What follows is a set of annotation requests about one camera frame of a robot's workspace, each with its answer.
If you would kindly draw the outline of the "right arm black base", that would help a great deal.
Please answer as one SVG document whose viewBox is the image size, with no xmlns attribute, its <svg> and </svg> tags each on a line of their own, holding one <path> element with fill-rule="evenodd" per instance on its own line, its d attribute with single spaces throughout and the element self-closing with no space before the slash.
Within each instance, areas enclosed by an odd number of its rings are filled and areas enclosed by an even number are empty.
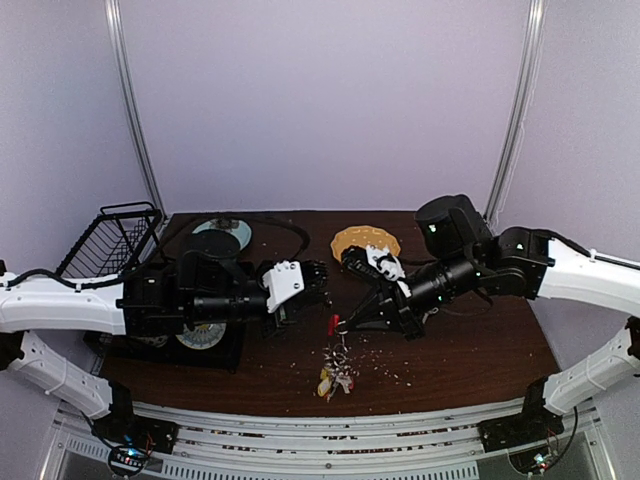
<svg viewBox="0 0 640 480">
<path fill-rule="evenodd" d="M 573 408 L 574 424 L 569 440 L 560 449 L 559 435 L 564 432 L 563 416 L 545 408 L 543 391 L 547 377 L 542 377 L 527 387 L 522 409 L 519 413 L 481 421 L 479 437 L 485 453 L 511 449 L 545 441 L 545 447 L 509 454 L 511 467 L 527 479 L 542 477 L 557 465 L 571 447 L 578 427 L 578 410 Z"/>
</svg>

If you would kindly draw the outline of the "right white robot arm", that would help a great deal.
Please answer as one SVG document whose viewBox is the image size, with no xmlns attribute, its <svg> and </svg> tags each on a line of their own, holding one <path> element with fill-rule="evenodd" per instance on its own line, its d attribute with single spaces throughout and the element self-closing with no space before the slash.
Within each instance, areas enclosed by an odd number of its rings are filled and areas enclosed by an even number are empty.
<svg viewBox="0 0 640 480">
<path fill-rule="evenodd" d="M 433 261 L 405 273 L 388 249 L 351 246 L 343 267 L 371 285 L 369 295 L 336 328 L 424 334 L 427 315 L 470 291 L 494 296 L 562 299 L 627 314 L 603 347 L 527 391 L 529 406 L 513 419 L 519 440 L 535 440 L 582 401 L 639 371 L 639 265 L 588 250 L 545 229 L 491 233 L 464 194 L 436 198 L 414 215 Z"/>
</svg>

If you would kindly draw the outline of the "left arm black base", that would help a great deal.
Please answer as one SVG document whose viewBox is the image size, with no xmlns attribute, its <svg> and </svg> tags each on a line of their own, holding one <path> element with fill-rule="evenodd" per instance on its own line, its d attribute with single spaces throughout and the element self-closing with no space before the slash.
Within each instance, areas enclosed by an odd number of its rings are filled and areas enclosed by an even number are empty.
<svg viewBox="0 0 640 480">
<path fill-rule="evenodd" d="M 109 449 L 107 466 L 111 472 L 130 479 L 145 469 L 154 452 L 173 452 L 179 426 L 135 414 L 130 391 L 118 382 L 109 382 L 108 386 L 111 401 L 107 414 L 89 420 L 91 433 Z"/>
</svg>

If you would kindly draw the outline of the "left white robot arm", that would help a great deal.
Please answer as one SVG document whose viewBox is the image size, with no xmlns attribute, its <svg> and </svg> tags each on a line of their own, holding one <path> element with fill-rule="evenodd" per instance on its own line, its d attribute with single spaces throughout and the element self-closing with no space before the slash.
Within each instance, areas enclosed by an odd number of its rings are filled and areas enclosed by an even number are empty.
<svg viewBox="0 0 640 480">
<path fill-rule="evenodd" d="M 257 321 L 272 334 L 301 309 L 325 301 L 325 263 L 291 258 L 254 266 L 239 260 L 241 251 L 231 233 L 200 228 L 185 237 L 176 259 L 148 259 L 119 274 L 66 279 L 46 269 L 5 272 L 1 367 L 74 405 L 121 443 L 133 444 L 144 424 L 133 413 L 129 390 L 49 350 L 37 331 L 158 337 Z"/>
</svg>

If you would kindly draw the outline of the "keyring bundle with coloured tags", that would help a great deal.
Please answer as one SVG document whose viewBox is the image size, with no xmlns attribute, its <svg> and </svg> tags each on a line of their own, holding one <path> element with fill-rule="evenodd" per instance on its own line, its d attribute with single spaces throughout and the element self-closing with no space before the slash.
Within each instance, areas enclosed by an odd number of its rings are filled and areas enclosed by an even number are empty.
<svg viewBox="0 0 640 480">
<path fill-rule="evenodd" d="M 316 395 L 330 402 L 342 390 L 349 395 L 355 387 L 356 373 L 351 366 L 350 349 L 346 344 L 344 322 L 338 314 L 329 317 L 327 346 L 323 349 L 323 366 L 319 373 Z"/>
</svg>

